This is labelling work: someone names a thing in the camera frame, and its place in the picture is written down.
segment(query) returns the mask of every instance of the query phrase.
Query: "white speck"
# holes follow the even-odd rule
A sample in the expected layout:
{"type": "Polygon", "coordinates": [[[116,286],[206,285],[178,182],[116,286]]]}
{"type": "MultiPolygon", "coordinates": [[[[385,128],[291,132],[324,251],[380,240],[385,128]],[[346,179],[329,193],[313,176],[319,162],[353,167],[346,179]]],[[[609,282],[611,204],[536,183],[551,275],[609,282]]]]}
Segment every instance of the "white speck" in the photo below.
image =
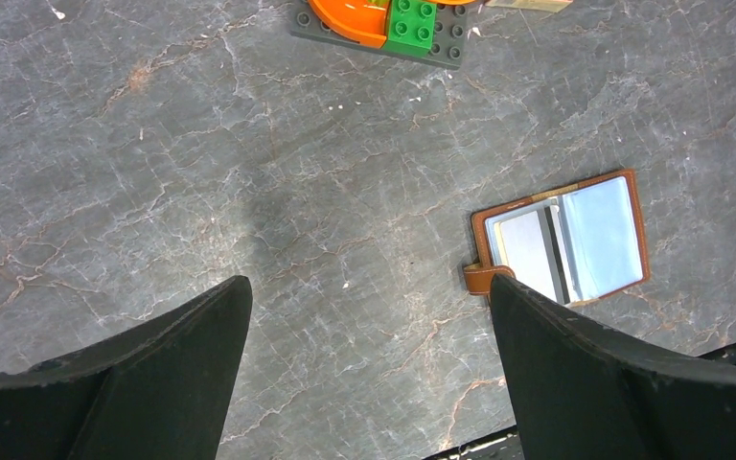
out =
{"type": "Polygon", "coordinates": [[[49,8],[52,9],[52,12],[55,14],[55,16],[57,16],[58,20],[62,21],[63,19],[66,18],[66,14],[56,10],[55,7],[53,7],[51,3],[49,4],[49,8]]]}

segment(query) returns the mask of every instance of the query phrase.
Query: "gray lego baseplate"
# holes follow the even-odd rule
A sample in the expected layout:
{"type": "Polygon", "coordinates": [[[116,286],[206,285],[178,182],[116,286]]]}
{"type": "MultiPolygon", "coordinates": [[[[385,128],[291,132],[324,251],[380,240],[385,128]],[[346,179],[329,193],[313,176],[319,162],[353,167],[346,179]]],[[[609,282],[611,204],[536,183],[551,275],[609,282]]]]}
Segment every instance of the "gray lego baseplate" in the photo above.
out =
{"type": "Polygon", "coordinates": [[[433,30],[433,46],[430,52],[423,57],[415,57],[392,53],[380,48],[370,48],[350,40],[324,24],[314,11],[311,10],[308,0],[294,0],[295,7],[290,17],[289,33],[310,40],[332,43],[355,50],[367,51],[377,55],[390,56],[435,65],[445,69],[455,70],[461,66],[464,58],[464,41],[469,32],[467,28],[468,9],[464,5],[438,5],[436,9],[436,24],[433,30]]]}

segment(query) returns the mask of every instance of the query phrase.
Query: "green lego brick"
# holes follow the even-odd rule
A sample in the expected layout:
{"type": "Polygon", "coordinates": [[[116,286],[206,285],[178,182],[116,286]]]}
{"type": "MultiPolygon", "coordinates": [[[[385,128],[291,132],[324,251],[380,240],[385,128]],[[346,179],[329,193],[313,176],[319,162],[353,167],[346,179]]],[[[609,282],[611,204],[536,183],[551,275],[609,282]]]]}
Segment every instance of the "green lego brick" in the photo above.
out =
{"type": "Polygon", "coordinates": [[[383,50],[422,57],[433,45],[436,5],[423,0],[392,0],[383,50]]]}
{"type": "Polygon", "coordinates": [[[293,0],[294,10],[289,22],[289,33],[308,40],[319,41],[345,48],[359,50],[380,56],[420,62],[427,65],[435,65],[449,70],[457,70],[464,59],[464,44],[467,35],[465,30],[468,26],[468,11],[464,5],[450,7],[447,5],[436,5],[436,25],[434,28],[433,46],[430,52],[422,57],[416,57],[400,53],[392,53],[381,48],[369,48],[349,40],[332,31],[311,10],[309,0],[293,0]]]}

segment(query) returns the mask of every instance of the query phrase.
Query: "leather strap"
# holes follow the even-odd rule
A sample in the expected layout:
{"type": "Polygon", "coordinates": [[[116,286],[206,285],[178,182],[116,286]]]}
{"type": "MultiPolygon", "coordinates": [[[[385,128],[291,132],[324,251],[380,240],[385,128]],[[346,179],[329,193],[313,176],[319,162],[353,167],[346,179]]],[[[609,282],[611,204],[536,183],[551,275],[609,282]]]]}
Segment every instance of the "leather strap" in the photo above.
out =
{"type": "Polygon", "coordinates": [[[497,273],[515,278],[515,272],[506,265],[487,266],[472,264],[464,267],[464,281],[472,295],[490,295],[493,276],[497,273]]]}

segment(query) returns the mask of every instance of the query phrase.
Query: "orange lego piece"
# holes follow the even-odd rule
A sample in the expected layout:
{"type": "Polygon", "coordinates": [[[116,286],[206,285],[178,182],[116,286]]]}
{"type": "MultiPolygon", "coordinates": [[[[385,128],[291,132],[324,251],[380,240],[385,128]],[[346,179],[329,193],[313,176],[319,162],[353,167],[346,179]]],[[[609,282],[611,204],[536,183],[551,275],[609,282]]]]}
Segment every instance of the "orange lego piece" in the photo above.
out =
{"type": "Polygon", "coordinates": [[[309,0],[311,9],[327,26],[363,46],[385,44],[387,0],[309,0]]]}

